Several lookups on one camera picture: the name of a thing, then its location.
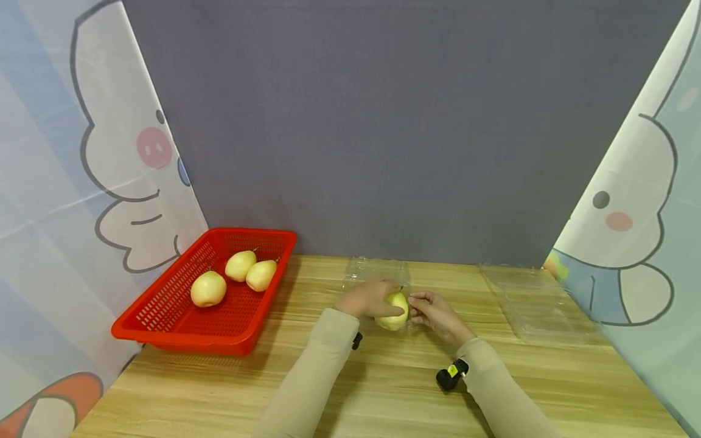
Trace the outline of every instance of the cartoon character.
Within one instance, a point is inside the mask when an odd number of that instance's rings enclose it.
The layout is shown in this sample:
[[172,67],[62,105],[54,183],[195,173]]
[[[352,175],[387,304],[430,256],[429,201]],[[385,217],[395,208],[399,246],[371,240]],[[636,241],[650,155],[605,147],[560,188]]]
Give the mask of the cartoon character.
[[0,438],[67,437],[101,396],[95,374],[64,377],[0,420]]
[[661,211],[677,163],[657,117],[686,63],[699,14],[694,0],[543,265],[602,324],[649,324],[674,300],[672,281],[648,263],[665,236]]
[[127,271],[162,266],[206,227],[121,2],[76,20],[71,68],[88,119],[83,166],[116,199],[95,232],[125,250]]

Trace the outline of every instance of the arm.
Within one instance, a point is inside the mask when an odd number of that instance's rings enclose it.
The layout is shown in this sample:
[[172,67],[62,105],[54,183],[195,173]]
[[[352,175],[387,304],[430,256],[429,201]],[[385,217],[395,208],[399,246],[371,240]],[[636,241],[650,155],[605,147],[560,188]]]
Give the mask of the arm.
[[273,395],[253,432],[255,438],[308,438],[314,434],[331,388],[351,353],[362,316],[399,316],[385,301],[396,287],[363,283],[319,317],[301,356]]
[[464,378],[496,438],[560,437],[533,400],[514,382],[494,349],[463,324],[438,294],[416,292],[409,303],[412,322],[425,324],[448,343],[470,367]]
[[358,319],[326,309],[299,359],[275,392],[254,437],[311,437],[331,388],[351,353]]
[[560,433],[509,374],[496,351],[474,338],[458,350],[470,366],[464,378],[496,438],[555,438]]

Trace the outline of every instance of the gray backdrop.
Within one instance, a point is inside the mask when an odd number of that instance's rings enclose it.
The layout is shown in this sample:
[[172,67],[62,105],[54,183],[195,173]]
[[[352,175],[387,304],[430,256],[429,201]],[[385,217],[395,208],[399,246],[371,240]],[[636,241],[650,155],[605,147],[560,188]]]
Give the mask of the gray backdrop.
[[211,227],[538,266],[688,1],[124,3]]

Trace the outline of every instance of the clear plastic container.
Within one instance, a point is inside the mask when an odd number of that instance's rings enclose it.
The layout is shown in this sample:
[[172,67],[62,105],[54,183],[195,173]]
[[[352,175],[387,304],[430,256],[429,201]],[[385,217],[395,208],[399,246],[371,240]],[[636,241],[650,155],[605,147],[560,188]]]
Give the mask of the clear plastic container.
[[[404,296],[411,293],[411,275],[406,261],[403,260],[383,260],[368,259],[366,257],[353,257],[348,261],[346,275],[343,277],[341,286],[343,292],[347,292],[368,280],[383,278],[396,282],[400,286],[400,291]],[[411,329],[411,322],[408,322],[398,332]],[[363,319],[360,322],[360,331],[384,330],[372,319]]]
[[545,269],[480,266],[514,333],[528,342],[604,344],[591,321]]

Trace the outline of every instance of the long sleeve shirt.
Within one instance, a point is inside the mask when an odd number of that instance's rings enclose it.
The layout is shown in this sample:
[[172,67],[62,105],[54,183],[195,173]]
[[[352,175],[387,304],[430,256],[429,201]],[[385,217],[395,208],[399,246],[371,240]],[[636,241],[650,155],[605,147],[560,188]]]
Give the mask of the long sleeve shirt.
[[[358,319],[326,309],[301,356],[273,395],[258,422],[256,438],[311,438],[331,388],[351,353]],[[514,382],[485,341],[475,338],[458,349],[470,367],[464,378],[496,438],[550,438],[561,435],[533,400]]]

